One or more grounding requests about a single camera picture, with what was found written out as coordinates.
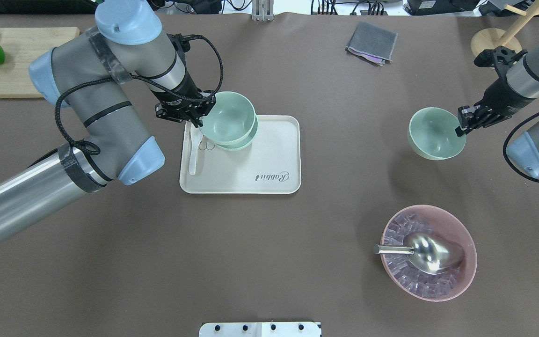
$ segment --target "wooden stand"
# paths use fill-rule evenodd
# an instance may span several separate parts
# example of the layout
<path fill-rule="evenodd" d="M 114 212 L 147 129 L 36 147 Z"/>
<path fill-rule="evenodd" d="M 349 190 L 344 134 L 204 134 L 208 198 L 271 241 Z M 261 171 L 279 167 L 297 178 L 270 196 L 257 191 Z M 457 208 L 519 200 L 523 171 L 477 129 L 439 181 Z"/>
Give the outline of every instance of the wooden stand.
<path fill-rule="evenodd" d="M 515 35 L 528 21 L 539 15 L 539 0 L 535 0 L 526 11 L 522 11 L 508 4 L 504 6 L 504 9 L 520 15 L 520 17 L 506 31 L 498 28 L 487 28 L 477 32 L 471 38 L 471 52 L 474 56 L 477 56 L 484 49 L 494 49 L 499 45 L 503 45 L 516 52 L 522 50 L 521 44 L 515 38 Z"/>

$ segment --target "wooden cutting board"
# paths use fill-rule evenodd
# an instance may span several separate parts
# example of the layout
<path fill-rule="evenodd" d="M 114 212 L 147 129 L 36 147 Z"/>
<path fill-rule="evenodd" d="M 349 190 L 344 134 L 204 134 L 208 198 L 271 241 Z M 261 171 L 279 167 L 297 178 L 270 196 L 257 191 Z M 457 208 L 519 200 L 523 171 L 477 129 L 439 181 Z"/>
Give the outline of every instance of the wooden cutting board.
<path fill-rule="evenodd" d="M 28 65 L 79 35 L 77 27 L 0 28 L 6 61 L 0 64 L 0 98 L 43 97 L 30 81 Z"/>

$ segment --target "gray cloth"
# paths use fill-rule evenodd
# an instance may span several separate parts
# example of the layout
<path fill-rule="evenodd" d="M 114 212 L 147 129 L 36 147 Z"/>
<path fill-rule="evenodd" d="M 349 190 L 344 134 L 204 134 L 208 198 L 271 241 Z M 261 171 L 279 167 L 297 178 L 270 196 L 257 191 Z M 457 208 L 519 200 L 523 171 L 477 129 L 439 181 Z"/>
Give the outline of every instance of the gray cloth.
<path fill-rule="evenodd" d="M 378 66 L 392 62 L 392 51 L 398 33 L 370 23 L 359 22 L 346 50 Z"/>

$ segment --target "pink bowl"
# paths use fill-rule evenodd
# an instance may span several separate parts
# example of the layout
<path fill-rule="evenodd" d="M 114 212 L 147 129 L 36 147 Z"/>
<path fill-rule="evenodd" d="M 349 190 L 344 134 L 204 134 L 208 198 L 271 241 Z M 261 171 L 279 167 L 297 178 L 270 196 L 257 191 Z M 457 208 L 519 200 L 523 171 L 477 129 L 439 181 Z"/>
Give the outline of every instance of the pink bowl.
<path fill-rule="evenodd" d="M 384 244 L 386 229 L 397 215 L 410 215 L 413 213 L 420 215 L 428 222 L 428 224 L 430 224 L 432 229 L 434 229 L 434 235 L 438 235 L 443 239 L 458 243 L 463 247 L 465 259 L 460 264 L 460 271 L 456 276 L 456 287 L 453 288 L 448 294 L 441 295 L 436 298 L 417 296 L 402 286 L 394 275 L 392 275 L 391 271 L 387 267 L 385 256 L 383 255 L 381 256 L 382 264 L 384 265 L 384 268 L 392 281 L 394 281 L 402 290 L 417 297 L 418 299 L 426 301 L 452 300 L 469 288 L 471 282 L 473 281 L 473 277 L 475 277 L 475 272 L 477 271 L 477 251 L 475 251 L 473 239 L 471 239 L 471 235 L 467 231 L 467 228 L 465 228 L 465 226 L 463 226 L 463 224 L 457 218 L 455 218 L 454 215 L 448 213 L 447 211 L 432 205 L 411 205 L 392 216 L 392 218 L 386 224 L 386 228 L 384 229 L 380 243 Z"/>

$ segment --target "white spoon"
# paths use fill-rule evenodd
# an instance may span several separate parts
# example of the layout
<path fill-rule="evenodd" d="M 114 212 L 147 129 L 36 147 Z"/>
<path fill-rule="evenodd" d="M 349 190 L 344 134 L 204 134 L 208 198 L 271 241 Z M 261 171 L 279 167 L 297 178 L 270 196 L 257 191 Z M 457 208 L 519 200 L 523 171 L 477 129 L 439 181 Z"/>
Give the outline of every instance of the white spoon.
<path fill-rule="evenodd" d="M 203 133 L 193 124 L 190 124 L 190 159 L 189 159 L 189 174 L 194 176 L 197 173 L 197 153 L 199 152 L 199 144 L 203 139 Z"/>

